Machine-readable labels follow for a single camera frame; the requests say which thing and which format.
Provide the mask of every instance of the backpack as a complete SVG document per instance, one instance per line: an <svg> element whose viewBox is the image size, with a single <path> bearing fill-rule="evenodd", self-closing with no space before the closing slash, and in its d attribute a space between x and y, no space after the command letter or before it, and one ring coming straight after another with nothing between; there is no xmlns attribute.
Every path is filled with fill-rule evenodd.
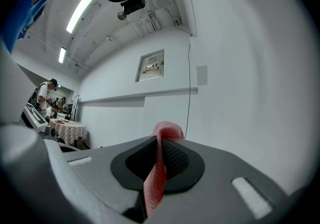
<svg viewBox="0 0 320 224"><path fill-rule="evenodd" d="M42 83L40 84L40 86L38 88L35 88L34 92L32 93L28 103L32 104L32 106L37 110L37 111L42 111L40 104L38 103L38 91L40 89L41 86L46 85L46 83Z"/></svg>

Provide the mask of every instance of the white stripe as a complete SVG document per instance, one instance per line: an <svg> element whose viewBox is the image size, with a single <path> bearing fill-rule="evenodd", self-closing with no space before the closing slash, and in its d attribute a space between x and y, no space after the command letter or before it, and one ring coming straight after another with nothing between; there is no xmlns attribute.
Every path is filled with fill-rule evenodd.
<svg viewBox="0 0 320 224"><path fill-rule="evenodd" d="M251 210L255 219L259 220L272 211L271 205L243 177L235 178L232 185Z"/></svg>
<svg viewBox="0 0 320 224"><path fill-rule="evenodd" d="M89 163L91 161L93 161L93 159L90 156L88 156L88 157L81 158L78 160L70 161L70 162L68 162L68 164L70 166L78 166L78 165L83 165L83 164Z"/></svg>

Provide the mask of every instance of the tablecloth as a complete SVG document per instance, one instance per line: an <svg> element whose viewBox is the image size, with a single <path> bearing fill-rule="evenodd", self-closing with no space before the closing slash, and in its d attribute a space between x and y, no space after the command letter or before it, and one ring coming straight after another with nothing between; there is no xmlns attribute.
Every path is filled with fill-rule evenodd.
<svg viewBox="0 0 320 224"><path fill-rule="evenodd" d="M86 137L86 126L80 122L64 122L64 124L57 123L59 119L51 118L49 125L54 128L59 134L59 137L63 139L64 143L71 145L78 137L85 139Z"/></svg>

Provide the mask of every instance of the white ceiling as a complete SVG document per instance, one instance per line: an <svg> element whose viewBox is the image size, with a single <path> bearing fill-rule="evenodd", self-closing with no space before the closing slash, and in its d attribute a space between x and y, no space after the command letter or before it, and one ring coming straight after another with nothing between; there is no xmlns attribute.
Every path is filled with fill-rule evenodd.
<svg viewBox="0 0 320 224"><path fill-rule="evenodd" d="M144 9L128 15L128 18L122 21L117 17L117 13L122 10L120 3L104 0L92 1L70 34L66 28L80 1L49 0L42 17L26 37L17 42L16 48L69 75L82 77L111 53L139 39L141 35L144 37L149 34L145 25L147 15ZM172 2L181 20L176 1ZM146 0L161 28L173 26L169 13L164 10L167 7L174 15L170 0L156 0L156 3L158 7L152 0ZM113 43L106 40L107 36L110 36ZM65 57L63 64L58 62L61 47L66 48L69 56Z"/></svg>

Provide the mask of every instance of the wall sign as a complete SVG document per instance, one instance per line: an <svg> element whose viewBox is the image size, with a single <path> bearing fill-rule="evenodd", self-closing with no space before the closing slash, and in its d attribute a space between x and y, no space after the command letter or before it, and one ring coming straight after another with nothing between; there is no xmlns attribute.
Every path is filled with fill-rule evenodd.
<svg viewBox="0 0 320 224"><path fill-rule="evenodd" d="M158 70L159 69L159 63L156 62L156 63L153 63L153 64L150 64L150 65L146 65L144 66L143 68L143 73L148 73L148 72L151 72L151 71L155 71L155 70Z"/></svg>

